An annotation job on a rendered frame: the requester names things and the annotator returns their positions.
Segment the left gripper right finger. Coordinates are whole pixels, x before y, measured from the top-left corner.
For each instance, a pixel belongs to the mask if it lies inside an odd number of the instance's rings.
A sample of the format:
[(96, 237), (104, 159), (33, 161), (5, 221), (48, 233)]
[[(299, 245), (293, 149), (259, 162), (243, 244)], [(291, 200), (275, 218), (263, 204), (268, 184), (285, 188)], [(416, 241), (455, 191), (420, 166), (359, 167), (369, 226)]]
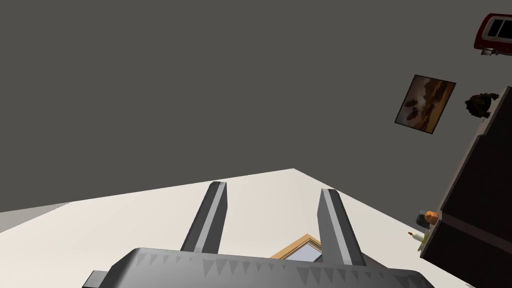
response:
[(322, 259), (333, 265), (365, 266), (366, 261), (340, 194), (323, 188), (317, 208)]

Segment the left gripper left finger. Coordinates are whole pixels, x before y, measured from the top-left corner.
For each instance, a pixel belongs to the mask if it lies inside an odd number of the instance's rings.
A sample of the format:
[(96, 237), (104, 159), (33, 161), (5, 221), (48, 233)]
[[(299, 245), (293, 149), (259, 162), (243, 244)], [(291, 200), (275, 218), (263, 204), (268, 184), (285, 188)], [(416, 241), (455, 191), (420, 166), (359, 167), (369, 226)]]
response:
[(180, 250), (217, 254), (228, 209), (227, 183), (213, 181), (201, 202)]

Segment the wooden framed window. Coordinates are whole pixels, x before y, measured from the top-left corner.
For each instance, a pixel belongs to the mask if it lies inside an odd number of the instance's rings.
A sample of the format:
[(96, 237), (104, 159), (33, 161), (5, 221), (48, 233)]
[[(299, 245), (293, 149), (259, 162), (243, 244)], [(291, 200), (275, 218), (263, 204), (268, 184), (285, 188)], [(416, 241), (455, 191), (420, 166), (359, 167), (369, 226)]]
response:
[(291, 243), (289, 246), (283, 248), (273, 256), (271, 259), (280, 260), (293, 260), (303, 262), (315, 262), (322, 256), (322, 248), (319, 240), (305, 234), (298, 240)]

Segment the dark wooden cabinet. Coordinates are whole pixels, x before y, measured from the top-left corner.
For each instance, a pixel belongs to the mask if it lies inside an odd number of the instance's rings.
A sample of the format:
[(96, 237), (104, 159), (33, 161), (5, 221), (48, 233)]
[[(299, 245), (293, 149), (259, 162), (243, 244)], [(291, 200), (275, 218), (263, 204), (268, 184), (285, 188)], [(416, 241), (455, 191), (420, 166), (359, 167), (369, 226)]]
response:
[(512, 87), (491, 104), (420, 258), (474, 288), (512, 288)]

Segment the red toaster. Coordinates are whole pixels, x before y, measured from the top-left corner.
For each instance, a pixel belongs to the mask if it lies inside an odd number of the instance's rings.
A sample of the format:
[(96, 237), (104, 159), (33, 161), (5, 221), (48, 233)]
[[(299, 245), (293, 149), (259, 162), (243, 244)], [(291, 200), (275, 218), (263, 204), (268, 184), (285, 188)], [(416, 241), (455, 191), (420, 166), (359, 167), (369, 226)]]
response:
[(512, 14), (489, 13), (478, 28), (473, 48), (484, 56), (512, 56)]

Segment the brown landscape wall picture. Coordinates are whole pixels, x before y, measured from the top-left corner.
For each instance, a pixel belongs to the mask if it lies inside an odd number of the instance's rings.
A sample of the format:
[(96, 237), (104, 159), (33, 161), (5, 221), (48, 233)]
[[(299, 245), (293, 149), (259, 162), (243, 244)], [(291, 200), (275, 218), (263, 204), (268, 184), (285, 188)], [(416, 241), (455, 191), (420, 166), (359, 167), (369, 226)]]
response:
[(452, 81), (414, 75), (395, 123), (432, 135), (455, 86)]

